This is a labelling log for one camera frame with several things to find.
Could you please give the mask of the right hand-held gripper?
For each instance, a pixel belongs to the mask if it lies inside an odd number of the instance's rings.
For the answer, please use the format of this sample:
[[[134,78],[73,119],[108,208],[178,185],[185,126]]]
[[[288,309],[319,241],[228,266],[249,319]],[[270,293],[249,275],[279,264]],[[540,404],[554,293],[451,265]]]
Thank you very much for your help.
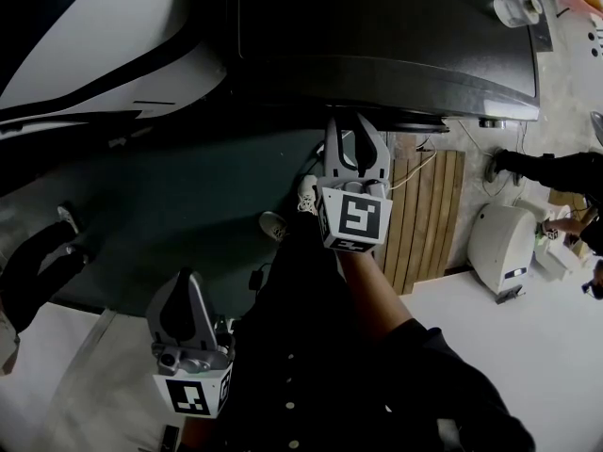
[[[357,113],[356,166],[331,117],[324,139],[324,176],[318,179],[318,218],[327,249],[367,252],[384,244],[393,202],[387,198],[389,150],[375,126]]]

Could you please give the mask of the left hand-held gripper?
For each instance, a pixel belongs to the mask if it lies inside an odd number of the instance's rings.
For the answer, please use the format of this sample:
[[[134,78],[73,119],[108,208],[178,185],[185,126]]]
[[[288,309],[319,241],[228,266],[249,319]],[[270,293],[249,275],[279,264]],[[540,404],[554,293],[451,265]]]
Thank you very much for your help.
[[[169,409],[218,417],[230,392],[235,341],[217,342],[216,314],[201,275],[181,269],[155,293],[146,318],[156,341],[155,384]],[[189,348],[164,345],[181,343]]]

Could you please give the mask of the person's left forearm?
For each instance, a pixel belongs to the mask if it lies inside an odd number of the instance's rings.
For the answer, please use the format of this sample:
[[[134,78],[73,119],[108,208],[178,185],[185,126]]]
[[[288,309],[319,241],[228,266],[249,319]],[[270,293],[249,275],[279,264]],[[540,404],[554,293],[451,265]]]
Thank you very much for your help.
[[[218,452],[220,421],[218,419],[187,417],[177,452]]]

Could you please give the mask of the person's right forearm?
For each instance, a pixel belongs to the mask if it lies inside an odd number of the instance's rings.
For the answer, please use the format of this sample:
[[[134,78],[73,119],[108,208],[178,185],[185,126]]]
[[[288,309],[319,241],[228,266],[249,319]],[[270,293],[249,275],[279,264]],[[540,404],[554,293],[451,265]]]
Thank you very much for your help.
[[[370,253],[337,253],[358,319],[367,336],[382,341],[413,317]]]

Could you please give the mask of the person's right shoe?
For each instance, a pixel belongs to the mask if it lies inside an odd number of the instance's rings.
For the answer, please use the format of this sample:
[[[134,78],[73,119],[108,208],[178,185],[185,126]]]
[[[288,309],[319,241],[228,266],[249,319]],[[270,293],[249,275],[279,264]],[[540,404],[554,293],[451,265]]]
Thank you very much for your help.
[[[297,211],[300,213],[310,213],[314,216],[318,214],[317,210],[318,178],[314,174],[306,174],[301,178],[298,185],[298,204]]]

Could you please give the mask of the person's shoe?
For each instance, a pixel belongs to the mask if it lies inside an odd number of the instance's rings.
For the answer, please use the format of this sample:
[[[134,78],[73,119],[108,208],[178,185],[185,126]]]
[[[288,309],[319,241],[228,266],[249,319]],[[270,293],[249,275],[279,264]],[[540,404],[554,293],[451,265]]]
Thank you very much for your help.
[[[282,242],[286,236],[287,223],[284,218],[274,212],[263,212],[259,217],[258,224],[263,233],[276,242]]]
[[[300,213],[310,213],[314,216],[318,214],[317,210],[318,178],[314,174],[306,174],[301,178],[298,185],[298,204],[297,211]]]

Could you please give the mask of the black power adapter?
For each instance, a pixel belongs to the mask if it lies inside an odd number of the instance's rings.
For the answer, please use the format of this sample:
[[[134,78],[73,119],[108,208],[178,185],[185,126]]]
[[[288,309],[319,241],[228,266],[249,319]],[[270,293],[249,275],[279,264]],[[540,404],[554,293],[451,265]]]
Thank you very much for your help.
[[[259,291],[262,289],[264,282],[264,271],[267,266],[270,266],[270,263],[265,263],[261,265],[258,269],[255,269],[249,278],[248,287],[255,294],[258,294]]]

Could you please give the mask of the wooden slat pallet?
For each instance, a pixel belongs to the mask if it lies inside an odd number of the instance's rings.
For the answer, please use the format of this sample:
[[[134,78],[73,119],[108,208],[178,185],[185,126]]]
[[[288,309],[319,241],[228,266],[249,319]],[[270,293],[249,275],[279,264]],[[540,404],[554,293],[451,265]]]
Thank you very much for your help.
[[[392,165],[393,209],[378,263],[399,295],[445,274],[464,181],[465,153],[416,152]]]

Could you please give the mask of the person's left shoe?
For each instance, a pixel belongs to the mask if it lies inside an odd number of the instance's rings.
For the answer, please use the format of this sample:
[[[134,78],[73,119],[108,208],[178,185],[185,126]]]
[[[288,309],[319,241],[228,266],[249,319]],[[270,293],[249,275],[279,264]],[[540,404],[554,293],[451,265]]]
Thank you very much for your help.
[[[286,236],[287,223],[284,218],[274,212],[263,212],[259,217],[258,224],[263,233],[276,242],[282,242]]]

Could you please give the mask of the dark green floor mat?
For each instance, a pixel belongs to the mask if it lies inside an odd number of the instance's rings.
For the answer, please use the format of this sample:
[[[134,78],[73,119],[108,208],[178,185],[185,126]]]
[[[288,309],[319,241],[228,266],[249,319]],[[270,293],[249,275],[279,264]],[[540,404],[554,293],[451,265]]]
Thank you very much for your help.
[[[319,130],[165,146],[143,140],[72,162],[0,198],[0,265],[70,202],[92,262],[60,301],[143,315],[181,268],[197,270],[215,310],[243,315],[251,273],[276,250],[258,225],[294,206],[298,176],[313,167]]]

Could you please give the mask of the dark grey washing machine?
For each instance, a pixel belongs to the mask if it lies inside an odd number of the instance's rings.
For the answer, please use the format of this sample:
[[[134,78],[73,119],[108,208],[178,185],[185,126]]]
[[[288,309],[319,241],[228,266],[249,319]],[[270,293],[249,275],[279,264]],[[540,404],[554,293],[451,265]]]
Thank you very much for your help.
[[[226,0],[229,78],[258,105],[535,121],[532,30],[495,0]]]

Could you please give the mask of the person's black shirt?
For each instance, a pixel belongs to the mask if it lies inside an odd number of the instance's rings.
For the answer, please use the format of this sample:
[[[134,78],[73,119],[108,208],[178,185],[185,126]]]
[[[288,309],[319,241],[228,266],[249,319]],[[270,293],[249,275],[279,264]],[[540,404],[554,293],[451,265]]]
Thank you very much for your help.
[[[218,452],[535,452],[495,385],[412,318],[374,342],[318,218],[295,214],[236,359]]]

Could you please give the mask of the white rounded appliance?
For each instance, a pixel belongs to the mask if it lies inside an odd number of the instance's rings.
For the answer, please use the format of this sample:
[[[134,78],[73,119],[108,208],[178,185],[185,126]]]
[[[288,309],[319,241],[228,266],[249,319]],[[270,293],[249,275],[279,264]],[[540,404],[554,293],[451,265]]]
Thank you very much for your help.
[[[532,260],[535,231],[535,216],[524,208],[489,203],[477,214],[467,259],[495,295],[495,303],[520,295]]]

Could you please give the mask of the white table with black marks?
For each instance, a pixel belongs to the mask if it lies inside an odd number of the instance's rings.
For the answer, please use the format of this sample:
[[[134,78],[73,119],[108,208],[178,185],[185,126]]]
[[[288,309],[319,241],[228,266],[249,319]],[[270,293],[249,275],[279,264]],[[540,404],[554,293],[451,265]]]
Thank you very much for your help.
[[[603,69],[603,0],[554,0],[575,63]]]

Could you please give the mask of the black and white machine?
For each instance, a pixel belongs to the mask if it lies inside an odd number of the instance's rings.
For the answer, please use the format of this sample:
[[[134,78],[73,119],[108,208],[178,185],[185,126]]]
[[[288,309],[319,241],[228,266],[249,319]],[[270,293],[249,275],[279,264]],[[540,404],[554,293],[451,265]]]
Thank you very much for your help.
[[[202,100],[224,22],[225,0],[0,0],[0,140]]]

